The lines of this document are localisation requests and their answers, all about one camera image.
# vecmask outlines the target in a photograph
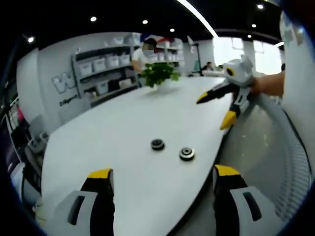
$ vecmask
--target floor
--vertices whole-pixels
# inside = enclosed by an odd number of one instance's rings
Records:
[[[222,143],[217,162],[235,168],[248,186],[257,187],[272,202],[276,201],[284,177],[283,140],[278,128],[259,107],[242,116],[230,130]],[[215,235],[211,182],[205,187],[187,223],[173,235]]]

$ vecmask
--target shelf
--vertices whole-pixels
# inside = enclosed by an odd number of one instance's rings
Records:
[[[172,61],[165,61],[165,60],[160,60],[160,61],[154,61],[153,64],[155,63],[179,63],[179,60],[172,60]]]
[[[94,97],[94,98],[90,98],[90,103],[91,104],[96,103],[97,101],[99,101],[101,99],[104,99],[104,98],[111,99],[111,98],[115,97],[115,96],[113,96],[115,94],[119,94],[120,92],[127,91],[129,89],[133,90],[133,89],[135,89],[137,87],[138,87],[137,83],[133,83],[132,85],[130,85],[130,86],[126,87],[126,88],[120,88],[118,90],[115,90],[115,91],[112,91],[112,92],[107,92],[107,93],[102,94],[100,96],[97,96],[97,97]]]
[[[104,54],[110,54],[110,53],[117,54],[117,53],[123,53],[123,52],[130,52],[130,45],[122,44],[115,47],[101,48],[101,49],[96,49],[92,51],[81,52],[75,55],[75,60],[80,61],[80,60],[85,60],[88,58],[102,56]]]
[[[96,72],[93,72],[92,74],[82,76],[81,78],[79,78],[79,81],[80,81],[81,84],[84,84],[84,83],[81,82],[82,80],[90,79],[90,77],[92,77],[94,75],[102,74],[102,73],[105,73],[105,72],[114,72],[116,70],[121,70],[121,69],[124,69],[124,68],[127,68],[127,67],[132,67],[132,66],[129,64],[129,65],[119,66],[119,67],[116,67],[116,68],[110,68],[110,69],[105,69],[105,70],[101,70],[101,71],[96,71]]]
[[[157,48],[159,48],[159,49],[165,49],[165,46],[157,45]],[[178,51],[178,50],[181,50],[181,49],[178,48],[178,47],[169,47],[169,48],[167,48],[167,49],[170,50],[170,51]]]

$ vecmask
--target storage bin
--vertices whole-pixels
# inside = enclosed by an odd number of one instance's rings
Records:
[[[102,81],[96,85],[96,91],[99,95],[108,92],[108,81]]]
[[[124,37],[113,38],[113,46],[121,46],[124,44]]]
[[[170,47],[170,42],[169,42],[169,41],[166,41],[166,42],[165,42],[165,47],[166,47],[166,48],[169,48],[169,47]]]
[[[128,88],[132,85],[131,79],[125,79],[125,80],[121,80],[119,81],[119,87],[121,89],[123,88]]]
[[[128,40],[130,45],[140,45],[140,34],[139,33],[132,33]]]
[[[158,61],[158,56],[156,54],[152,55],[151,62],[157,62]]]
[[[95,72],[106,70],[105,58],[93,61],[93,67]]]
[[[120,56],[120,64],[121,65],[129,65],[130,64],[130,55],[121,55]]]
[[[87,75],[92,74],[92,63],[90,62],[84,63],[84,64],[81,64],[79,67],[80,67],[81,76],[87,76]]]
[[[108,47],[109,47],[109,44],[108,44],[106,41],[104,41],[104,47],[105,47],[105,48],[108,48]]]
[[[111,68],[115,68],[119,66],[119,57],[118,56],[109,56],[107,57],[108,65]]]
[[[160,53],[159,55],[158,55],[158,59],[157,59],[158,61],[164,61],[165,60],[165,56],[164,56],[164,53]]]

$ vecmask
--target human arm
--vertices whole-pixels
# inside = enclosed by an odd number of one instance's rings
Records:
[[[141,60],[141,56],[142,56],[142,51],[137,49],[136,51],[134,51],[134,53],[132,54],[132,58],[131,58],[131,62],[130,64],[132,65],[133,69],[136,72],[141,73],[142,72],[142,68],[140,65],[140,60]]]
[[[139,73],[142,72],[142,69],[140,68],[140,65],[139,65],[139,62],[138,62],[138,61],[132,60],[132,61],[130,62],[130,64],[132,65],[132,67],[133,67],[133,69],[134,69],[135,71],[137,71],[137,72],[139,72]]]
[[[285,71],[275,75],[266,75],[255,78],[251,86],[251,93],[264,93],[269,96],[282,97],[284,94],[284,77]]]

